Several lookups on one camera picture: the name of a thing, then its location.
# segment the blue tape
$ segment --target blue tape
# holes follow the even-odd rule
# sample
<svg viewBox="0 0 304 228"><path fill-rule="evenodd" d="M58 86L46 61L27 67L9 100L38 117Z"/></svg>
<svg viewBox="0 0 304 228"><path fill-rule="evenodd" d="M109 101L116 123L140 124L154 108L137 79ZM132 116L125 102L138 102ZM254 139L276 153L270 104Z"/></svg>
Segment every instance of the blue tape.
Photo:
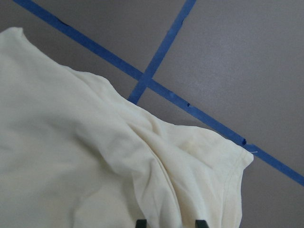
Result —
<svg viewBox="0 0 304 228"><path fill-rule="evenodd" d="M255 156L265 161L267 164L271 165L275 169L279 170L286 176L290 177L297 183L304 186L304 177L297 173L296 171L289 168L287 165L280 162L278 159L272 157L270 154L266 153L262 149L258 148L255 145L246 144L245 138L240 136L239 134L235 133L231 129L227 128L225 125L221 124L217 120L213 119L211 116L204 113L202 110L191 106L186 100L182 99L169 89L165 88L161 84L155 82L153 79L148 84L148 87L153 90L154 92L158 93L160 96L164 97L168 101L172 102L173 104L177 105L182 110L186 111L187 113L191 114L195 118L199 119L206 125L210 126L212 129L223 135L224 137L230 139L235 144L242 146L244 149L252 152Z"/></svg>
<svg viewBox="0 0 304 228"><path fill-rule="evenodd" d="M299 184L301 184L302 186L304 186L304 177L301 174L299 174L296 171L292 170L287 165L283 164L278 159L274 158L273 156L271 156L270 154L266 153L262 149L258 148L255 145L252 145L252 144L243 145L243 148L245 148L249 152L254 153L254 155L256 157L262 159L263 161L265 161L266 163L268 163L272 167L276 168L280 172L284 173L286 176L290 177L294 181L296 181Z"/></svg>
<svg viewBox="0 0 304 228"><path fill-rule="evenodd" d="M173 43L177 33L181 29L182 23L190 13L193 5L195 4L196 0L187 0L183 7L181 8L180 13L176 17L174 23L172 24L171 28L167 32L164 40L162 41L161 45L157 49L155 55L153 56L151 62L149 63L148 67L146 68L144 74L142 75L141 79L138 81L136 87L131 92L128 100L134 104L137 104L140 97L144 93L147 85L149 84L150 80L154 76L156 70L160 66L163 58L165 57L166 53L168 52L171 44Z"/></svg>
<svg viewBox="0 0 304 228"><path fill-rule="evenodd" d="M123 61L121 58L113 54L112 52L108 51L104 47L100 46L84 34L80 33L76 29L72 28L71 26L65 24L61 20L59 20L56 16L52 15L36 3L32 2L31 0L14 0L17 4L24 7L40 19L44 20L47 24L53 26L54 28L58 29L68 37L72 38L77 43L81 44L82 46L86 47L93 53L97 54L99 57L103 58L104 60L108 61L118 69L122 70L126 74L130 75L136 80L139 80L143 73L136 69L135 67L131 66L127 62Z"/></svg>
<svg viewBox="0 0 304 228"><path fill-rule="evenodd" d="M175 93L170 91L169 89L165 88L158 82L154 81L153 79L148 84L148 87L153 90L154 92L158 93L162 97L166 98L168 101L172 102L182 110L186 111L187 113L191 114L195 118L199 119L206 125L210 126L215 131L219 132L223 136L229 138L237 145L244 145L246 144L246 140L232 131L231 129L227 128L225 125L221 124L220 122L213 119L211 116L204 113L202 110L198 109L190 105L187 101L185 101L180 96L177 96Z"/></svg>
<svg viewBox="0 0 304 228"><path fill-rule="evenodd" d="M121 69L131 77L136 80L140 80L141 76L143 75L142 72L134 68L133 66L129 65L128 63L124 62L119 57L115 56L113 53L109 52L102 46L98 45L94 41L90 40L85 35L81 34L80 32L76 31L74 28L70 27L69 25L65 24L64 22L60 21L57 17L53 16L37 4L33 3L30 0L14 0L14 2L18 3L19 5L23 6L28 11L32 12L51 26L57 28L62 33L66 34L76 42L80 43L87 49L91 50L92 52L96 53L99 57L105 59L109 63L113 64L117 68ZM174 94L169 89L165 88L161 84L155 82L152 78L145 79L146 86L149 87L154 92L158 93L168 101L172 102L173 104L177 105L182 110L186 111L187 113L191 114L195 118L199 119L206 125L210 126L212 129L217 131L218 133L222 134L226 138L233 141L235 144L242 146L246 150L252 152L255 156L262 159L272 167L276 168L280 172L284 173L286 176L290 177L297 183L304 186L304 177L277 160L276 158L272 157L262 149L258 148L255 145L246 144L246 140L232 131L231 129L227 128L220 122L213 119L211 116L207 115L200 109L193 107L182 99L181 97Z"/></svg>

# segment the black object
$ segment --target black object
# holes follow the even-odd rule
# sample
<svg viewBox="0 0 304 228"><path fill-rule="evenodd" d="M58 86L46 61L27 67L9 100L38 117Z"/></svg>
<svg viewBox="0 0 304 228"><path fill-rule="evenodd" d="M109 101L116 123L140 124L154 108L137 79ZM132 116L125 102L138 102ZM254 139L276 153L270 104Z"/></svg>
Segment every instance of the black object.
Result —
<svg viewBox="0 0 304 228"><path fill-rule="evenodd" d="M135 228L146 228L146 227L147 227L146 219L139 219L136 221ZM205 220L195 220L195 228L209 228L209 226Z"/></svg>
<svg viewBox="0 0 304 228"><path fill-rule="evenodd" d="M136 221L135 228L146 228L147 227L147 220L146 219L139 219Z"/></svg>
<svg viewBox="0 0 304 228"><path fill-rule="evenodd" d="M195 228L209 228L205 220L195 220Z"/></svg>

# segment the blue painter's tape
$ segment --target blue painter's tape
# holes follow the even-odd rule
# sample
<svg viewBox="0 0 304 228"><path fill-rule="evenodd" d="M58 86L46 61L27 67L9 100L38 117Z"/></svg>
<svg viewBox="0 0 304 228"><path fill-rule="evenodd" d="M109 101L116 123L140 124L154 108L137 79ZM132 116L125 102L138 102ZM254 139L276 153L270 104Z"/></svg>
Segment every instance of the blue painter's tape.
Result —
<svg viewBox="0 0 304 228"><path fill-rule="evenodd" d="M304 186L304 177L297 173L296 171L289 168L287 165L280 162L278 159L272 157L270 154L266 153L262 149L258 148L255 145L246 144L246 140L232 131L231 129L227 128L225 125L221 124L217 120L213 119L211 116L204 113L202 110L193 107L182 99L181 97L174 94L169 89L163 87L161 84L155 82L154 80L151 80L148 84L148 87L153 90L154 92L158 93L168 101L174 103L182 110L186 111L187 113L191 114L195 118L199 119L206 125L210 126L212 129L220 133L221 135L225 136L226 138L233 141L235 144L242 146L249 152L252 152L255 156L259 157L275 169L279 170L280 172L284 173L286 176L290 177L294 181L298 182L302 186Z"/></svg>
<svg viewBox="0 0 304 228"><path fill-rule="evenodd" d="M176 17L174 23L172 24L171 28L167 32L164 40L162 41L161 45L159 46L158 50L156 51L155 55L153 56L151 62L149 63L147 69L145 70L143 76L138 81L136 87L131 92L128 100L134 104L137 104L138 100L144 93L147 85L149 84L150 80L153 78L156 70L160 66L163 58L165 57L166 53L168 52L171 44L173 43L177 33L179 32L183 21L190 13L193 5L195 4L196 0L187 0L183 7L181 8L180 13Z"/></svg>
<svg viewBox="0 0 304 228"><path fill-rule="evenodd" d="M231 129L227 128L225 125L221 124L220 122L213 119L211 116L204 113L202 110L191 106L187 101L182 99L181 97L174 94L169 89L163 87L161 84L155 82L153 79L148 84L148 87L153 90L154 92L158 93L162 97L166 98L168 101L171 101L187 113L191 114L195 118L199 119L206 125L210 126L215 131L219 132L223 136L229 138L231 141L236 143L237 145L243 145L246 143L246 140L232 131Z"/></svg>
<svg viewBox="0 0 304 228"><path fill-rule="evenodd" d="M254 155L256 157L258 157L258 158L262 159L263 161L267 162L272 167L276 168L280 172L284 173L286 176L290 177L294 181L296 181L299 184L301 184L302 186L304 186L304 177L301 174L292 170L287 165L283 164L278 159L274 158L273 156L266 153L262 149L258 148L255 145L252 145L252 144L243 145L243 148L245 148L249 152L254 153Z"/></svg>
<svg viewBox="0 0 304 228"><path fill-rule="evenodd" d="M77 43L81 44L82 46L86 47L93 53L97 54L99 57L108 61L118 69L130 75L134 79L139 80L143 75L143 73L140 72L138 69L131 66L130 64L128 64L118 56L114 55L112 52L105 49L104 47L100 46L90 38L86 37L84 34L80 33L76 29L60 21L56 16L52 15L51 13L49 13L48 11L46 11L36 3L32 2L31 0L14 0L14 2L24 7L25 9L27 9L37 17L41 18L49 25L58 29L68 37L72 38Z"/></svg>

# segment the gray surface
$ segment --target gray surface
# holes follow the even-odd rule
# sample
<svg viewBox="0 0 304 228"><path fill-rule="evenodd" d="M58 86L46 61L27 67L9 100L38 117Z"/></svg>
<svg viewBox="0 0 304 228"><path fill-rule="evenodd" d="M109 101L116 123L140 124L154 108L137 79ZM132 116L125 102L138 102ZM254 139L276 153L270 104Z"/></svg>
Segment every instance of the gray surface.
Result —
<svg viewBox="0 0 304 228"><path fill-rule="evenodd" d="M137 82L13 1L1 0L0 31L9 27L23 27L27 39L59 64L107 78L125 98Z"/></svg>
<svg viewBox="0 0 304 228"><path fill-rule="evenodd" d="M184 1L34 0L34 2L143 72Z"/></svg>
<svg viewBox="0 0 304 228"><path fill-rule="evenodd" d="M184 1L36 0L144 71ZM304 174L304 2L199 0L155 80ZM110 80L128 97L136 81L10 0L0 31L23 27L56 62ZM150 89L139 106L173 124L204 124ZM242 228L304 227L304 188L259 158L245 170Z"/></svg>
<svg viewBox="0 0 304 228"><path fill-rule="evenodd" d="M304 175L304 1L197 1L154 79Z"/></svg>

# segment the tape strip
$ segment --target tape strip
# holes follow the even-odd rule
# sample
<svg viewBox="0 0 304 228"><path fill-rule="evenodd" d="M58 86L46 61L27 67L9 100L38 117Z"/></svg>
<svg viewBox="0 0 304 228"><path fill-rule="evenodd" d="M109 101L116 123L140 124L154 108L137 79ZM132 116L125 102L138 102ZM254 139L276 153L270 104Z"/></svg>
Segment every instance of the tape strip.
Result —
<svg viewBox="0 0 304 228"><path fill-rule="evenodd" d="M144 74L142 75L141 79L138 81L137 85L135 86L134 90L131 92L128 100L134 104L137 104L140 97L143 95L147 85L149 84L150 80L154 76L156 70L160 66L163 58L165 57L166 53L168 52L171 44L173 43L177 33L181 29L182 23L185 18L190 13L194 3L196 0L187 0L181 11L179 12L178 16L174 20L171 28L167 32L164 40L162 41L161 45L159 46L158 50L156 51L155 55L153 56L151 62L149 63L148 67L146 68Z"/></svg>
<svg viewBox="0 0 304 228"><path fill-rule="evenodd" d="M214 129L215 131L217 131L227 139L230 139L235 144L242 146L244 149L248 150L249 152L252 152L255 156L262 159L267 164L271 165L275 169L279 170L286 176L290 177L297 183L304 186L304 176L292 170L287 165L283 164L278 159L272 157L270 154L266 153L257 146L247 144L245 138L235 133L231 129L227 128L225 125L221 124L217 120L213 119L211 116L207 115L200 109L191 106L190 103L188 103L186 100L182 99L181 97L170 91L169 89L155 82L153 79L148 84L148 87L154 92L158 93L160 96L164 97L168 101L172 102L173 104L181 108L182 110L186 111L187 113L199 119L206 125L210 126L212 129Z"/></svg>
<svg viewBox="0 0 304 228"><path fill-rule="evenodd" d="M44 20L46 23L50 24L51 26L55 27L62 33L66 34L76 42L80 43L87 49L91 50L92 52L96 53L99 57L105 59L109 63L113 64L120 70L124 71L131 77L136 80L140 80L142 76L142 72L134 68L133 66L129 65L128 63L121 60L119 57L115 56L113 53L109 52L102 46L98 45L94 41L90 40L85 35L81 34L80 32L76 31L74 28L70 27L69 25L64 24L61 22L57 17L53 16L45 9L41 8L37 4L33 3L30 0L14 0L17 4L23 6L28 11L35 14L37 17ZM259 157L272 167L276 168L280 172L284 173L286 176L290 177L297 183L304 186L304 177L277 160L276 158L272 157L270 154L266 153L262 149L258 148L255 145L246 144L246 140L232 131L231 129L227 128L220 122L213 119L211 116L207 115L200 109L191 106L190 103L182 99L181 97L174 94L169 89L165 88L161 84L155 82L153 79L147 80L147 86L153 90L154 92L158 93L168 101L172 102L173 104L177 105L182 110L186 111L187 113L191 114L195 118L199 119L206 125L210 126L212 129L217 131L218 133L222 134L226 138L233 141L235 144L242 146L246 150L252 152L255 156Z"/></svg>
<svg viewBox="0 0 304 228"><path fill-rule="evenodd" d="M220 122L213 119L211 116L204 113L202 110L198 109L190 105L187 101L185 101L180 96L176 95L169 89L165 88L158 82L154 81L153 79L148 84L148 87L153 90L154 92L158 93L160 96L166 98L168 101L172 102L182 110L186 111L187 113L191 114L198 120L202 121L206 125L210 126L215 131L219 132L223 136L229 138L237 145L244 145L246 144L246 140L240 136L239 134L235 133L231 129L227 128L225 125L221 124Z"/></svg>
<svg viewBox="0 0 304 228"><path fill-rule="evenodd" d="M84 34L78 32L76 29L72 28L71 26L65 24L57 17L37 5L36 3L32 2L31 0L14 0L17 4L24 7L49 25L53 26L54 28L58 29L77 43L81 44L82 46L86 47L93 53L97 54L99 57L103 58L104 60L108 61L118 69L122 70L126 74L130 75L136 80L139 80L143 73L136 69L135 67L131 66L112 52L108 51L104 47L100 46Z"/></svg>
<svg viewBox="0 0 304 228"><path fill-rule="evenodd" d="M284 173L286 176L290 177L294 181L296 181L299 184L301 184L302 186L304 186L304 177L301 174L292 170L287 165L283 164L278 159L276 159L273 156L271 156L270 154L266 153L259 147L252 145L252 144L246 144L246 145L243 145L243 148L245 148L249 152L252 152L256 157L267 162L269 165L271 165L275 169L279 170L280 172Z"/></svg>

